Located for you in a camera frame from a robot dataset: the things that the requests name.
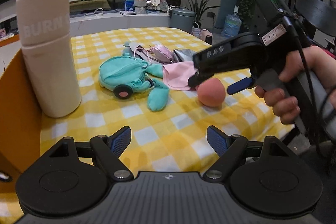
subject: black chair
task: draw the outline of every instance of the black chair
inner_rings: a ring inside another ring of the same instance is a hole
[[[321,0],[296,0],[295,9],[317,30],[331,37],[336,37],[336,9],[331,5],[327,5]],[[323,47],[314,40],[312,43]],[[329,41],[326,49],[335,51],[335,44]]]

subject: makeup sponge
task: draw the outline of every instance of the makeup sponge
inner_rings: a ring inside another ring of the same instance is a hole
[[[197,88],[198,100],[208,107],[219,107],[225,100],[226,92],[218,78],[210,78]]]

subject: yellow checkered tablecloth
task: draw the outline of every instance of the yellow checkered tablecloth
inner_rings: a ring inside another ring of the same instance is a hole
[[[100,87],[99,66],[108,58],[121,55],[126,41],[137,41],[145,48],[163,44],[170,50],[200,51],[209,46],[181,30],[122,29],[73,37],[71,41],[82,102],[64,118],[43,115],[41,154],[64,136],[88,141],[99,134],[111,135],[127,125],[132,129],[132,141],[120,159],[135,176],[139,170],[203,172],[218,158],[206,141],[209,125],[228,135],[241,134],[258,141],[266,135],[282,137],[291,129],[280,123],[253,90],[226,96],[221,109],[201,105],[195,91],[171,90],[166,108],[151,112],[147,109],[148,92],[124,101]],[[248,70],[216,75],[225,87],[247,76]],[[0,223],[12,223],[21,214],[15,194],[0,194]]]

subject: person's arm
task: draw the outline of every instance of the person's arm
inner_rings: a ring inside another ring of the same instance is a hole
[[[328,92],[336,85],[336,60],[317,46],[304,48],[303,52],[308,67],[315,72]],[[285,83],[289,82],[303,70],[299,52],[290,52],[287,55],[286,65],[279,75],[279,79]],[[273,113],[280,117],[283,124],[293,123],[300,114],[297,99],[295,97],[285,98],[285,92],[282,89],[265,92],[260,86],[257,86],[255,93],[258,97],[265,99],[266,105],[273,107]],[[336,108],[336,91],[330,96],[330,102]]]

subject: trash can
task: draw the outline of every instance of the trash can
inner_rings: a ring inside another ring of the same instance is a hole
[[[193,11],[173,8],[170,18],[170,28],[177,28],[187,33],[191,33],[195,19],[195,13]]]

